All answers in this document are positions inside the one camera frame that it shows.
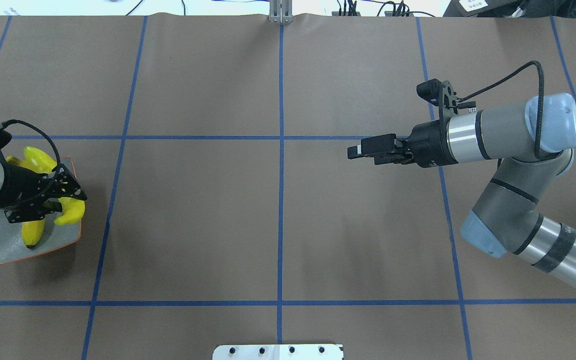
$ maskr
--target black cable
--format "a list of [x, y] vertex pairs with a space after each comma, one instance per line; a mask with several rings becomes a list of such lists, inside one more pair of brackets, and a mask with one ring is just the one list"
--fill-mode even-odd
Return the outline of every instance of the black cable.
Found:
[[400, 16], [406, 16], [407, 14], [426, 14], [428, 16], [432, 16], [433, 18], [436, 18], [436, 16], [434, 16], [434, 14], [427, 13], [425, 11], [407, 11], [407, 12], [400, 14]]
[[552, 155], [542, 156], [540, 153], [540, 146], [542, 144], [542, 119], [544, 118], [544, 69], [542, 69], [542, 64], [539, 61], [536, 60], [528, 61], [527, 63], [523, 64], [520, 68], [516, 69], [510, 75], [504, 77], [498, 82], [495, 82], [490, 86], [480, 89], [479, 91], [475, 91], [466, 97], [460, 97], [457, 99], [457, 101], [459, 103], [462, 103], [470, 98], [480, 95], [483, 92], [489, 91], [490, 89], [493, 89], [494, 87], [504, 82], [507, 82], [507, 80], [521, 73], [521, 71], [528, 68], [529, 66], [537, 67], [537, 75], [539, 76], [539, 93], [537, 96], [537, 124], [535, 126], [535, 132], [534, 132], [534, 157], [539, 160], [549, 160], [552, 159], [554, 156]]
[[566, 18], [570, 18], [570, 12], [572, 11], [572, 5], [576, 3], [576, 0], [570, 0], [570, 4], [568, 5], [568, 11], [566, 12]]
[[392, 12], [392, 16], [400, 16], [401, 13], [403, 13], [404, 10], [404, 2], [400, 2], [399, 5], [397, 6], [397, 9], [395, 11]]
[[132, 10], [128, 11], [128, 13], [126, 14], [126, 16], [132, 14], [132, 13], [135, 11], [135, 9], [137, 9], [143, 2], [144, 2], [144, 0], [139, 0], [139, 2], [137, 2], [137, 5], [135, 5], [135, 6], [132, 8]]
[[32, 130], [35, 130], [35, 132], [39, 133], [39, 135], [41, 135], [44, 139], [46, 139], [46, 141], [48, 141], [48, 144], [50, 144], [50, 147], [52, 148], [52, 151], [54, 152], [55, 161], [57, 161], [57, 166], [55, 166], [55, 168], [53, 168], [52, 171], [57, 170], [57, 168], [59, 167], [59, 164], [62, 163], [62, 158], [59, 156], [59, 150], [57, 150], [57, 146], [55, 146], [53, 139], [51, 139], [50, 136], [48, 136], [45, 132], [41, 131], [41, 129], [39, 129], [37, 126], [32, 125], [32, 123], [27, 123], [26, 121], [23, 121], [23, 120], [12, 119], [12, 120], [8, 120], [8, 121], [3, 121], [1, 123], [1, 126], [2, 126], [1, 129], [4, 130], [13, 124], [23, 125], [23, 126], [26, 126]]
[[386, 1], [384, 3], [381, 4], [381, 7], [379, 8], [379, 11], [377, 11], [377, 16], [379, 16], [379, 14], [382, 13], [382, 10], [384, 9], [384, 7], [388, 4], [392, 5], [392, 12], [395, 12], [395, 8], [397, 7], [397, 4], [394, 1]]

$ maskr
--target metal bracket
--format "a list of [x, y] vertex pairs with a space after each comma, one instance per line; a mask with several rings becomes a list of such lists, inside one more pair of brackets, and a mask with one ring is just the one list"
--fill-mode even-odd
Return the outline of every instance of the metal bracket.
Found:
[[342, 344], [220, 345], [212, 360], [344, 360]]
[[290, 24], [293, 22], [293, 0], [270, 0], [271, 23]]

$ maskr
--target yellow banana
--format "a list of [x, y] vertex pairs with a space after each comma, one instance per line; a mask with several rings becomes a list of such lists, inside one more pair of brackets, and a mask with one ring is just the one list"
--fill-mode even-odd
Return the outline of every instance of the yellow banana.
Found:
[[46, 219], [21, 223], [21, 239], [26, 248], [32, 249], [39, 243], [44, 234], [45, 226]]
[[55, 225], [77, 224], [84, 216], [86, 203], [77, 198], [60, 197], [61, 216], [54, 219]]
[[[57, 166], [57, 162], [44, 151], [38, 148], [26, 146], [23, 149], [25, 160], [9, 156], [6, 161], [16, 166], [24, 167], [38, 174], [50, 174]], [[61, 203], [61, 216], [54, 220], [55, 225], [77, 224], [84, 216], [86, 204], [82, 200], [70, 197], [58, 199]], [[21, 238], [26, 248], [33, 248], [39, 243], [44, 234], [46, 219], [38, 221], [26, 221], [21, 224]]]

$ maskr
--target white label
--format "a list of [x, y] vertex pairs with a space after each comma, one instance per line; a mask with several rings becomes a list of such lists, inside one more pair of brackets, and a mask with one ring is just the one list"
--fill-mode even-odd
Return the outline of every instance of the white label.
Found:
[[467, 11], [472, 12], [488, 6], [486, 0], [459, 0], [459, 4]]

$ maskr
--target black band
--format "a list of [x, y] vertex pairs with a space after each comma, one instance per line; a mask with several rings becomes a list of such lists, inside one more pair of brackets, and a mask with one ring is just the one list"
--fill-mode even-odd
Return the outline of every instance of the black band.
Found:
[[486, 148], [484, 148], [484, 139], [482, 137], [482, 112], [484, 111], [477, 111], [475, 114], [475, 136], [477, 137], [477, 145], [479, 146], [479, 152], [482, 157], [486, 160], [490, 160], [490, 156], [488, 156]]
[[552, 244], [546, 255], [535, 264], [532, 264], [532, 266], [545, 273], [555, 270], [555, 268], [562, 263], [566, 255], [570, 253], [570, 249], [572, 249], [572, 246], [575, 244], [575, 239], [576, 230], [562, 223], [555, 243]]
[[537, 205], [537, 203], [539, 203], [539, 199], [536, 198], [535, 196], [532, 196], [531, 194], [523, 191], [522, 189], [519, 189], [519, 187], [515, 187], [510, 185], [509, 183], [499, 180], [498, 178], [491, 178], [490, 182], [493, 184], [497, 184], [500, 187], [503, 187], [505, 189], [508, 189], [509, 191], [512, 191], [513, 193], [522, 196], [523, 198], [526, 198], [526, 200], [533, 202], [535, 205]]
[[539, 228], [542, 227], [543, 222], [544, 222], [544, 215], [539, 214], [539, 218], [537, 219], [537, 222], [534, 224], [532, 231], [530, 231], [530, 234], [528, 234], [528, 237], [526, 237], [526, 240], [523, 241], [523, 243], [521, 244], [521, 246], [519, 246], [518, 249], [512, 252], [514, 255], [519, 255], [522, 253], [522, 251], [528, 248], [528, 244], [530, 244], [530, 242], [533, 241], [535, 235], [537, 235], [537, 231], [539, 231]]

